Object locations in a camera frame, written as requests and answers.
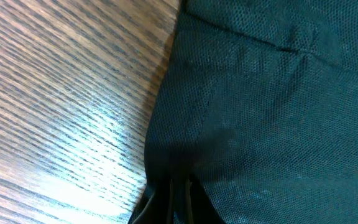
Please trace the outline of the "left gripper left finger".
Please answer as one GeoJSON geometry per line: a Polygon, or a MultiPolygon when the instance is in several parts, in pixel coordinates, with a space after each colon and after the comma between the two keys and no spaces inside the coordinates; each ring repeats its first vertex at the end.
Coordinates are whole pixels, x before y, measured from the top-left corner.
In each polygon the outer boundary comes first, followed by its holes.
{"type": "Polygon", "coordinates": [[[163,179],[154,187],[147,184],[131,215],[131,224],[172,224],[173,199],[172,179],[163,179]]]}

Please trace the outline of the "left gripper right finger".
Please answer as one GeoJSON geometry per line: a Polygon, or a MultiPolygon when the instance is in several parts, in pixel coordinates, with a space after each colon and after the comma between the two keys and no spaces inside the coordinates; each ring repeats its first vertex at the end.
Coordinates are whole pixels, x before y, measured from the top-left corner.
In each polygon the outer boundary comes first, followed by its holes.
{"type": "Polygon", "coordinates": [[[211,203],[203,185],[195,177],[185,182],[185,223],[225,224],[211,203]]]}

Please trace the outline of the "black t-shirt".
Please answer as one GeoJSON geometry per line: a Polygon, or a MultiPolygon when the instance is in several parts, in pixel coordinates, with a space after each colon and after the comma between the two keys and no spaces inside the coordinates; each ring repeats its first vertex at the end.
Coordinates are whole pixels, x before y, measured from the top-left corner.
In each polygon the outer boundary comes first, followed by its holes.
{"type": "Polygon", "coordinates": [[[181,2],[147,184],[200,181],[225,223],[358,223],[358,1],[181,2]]]}

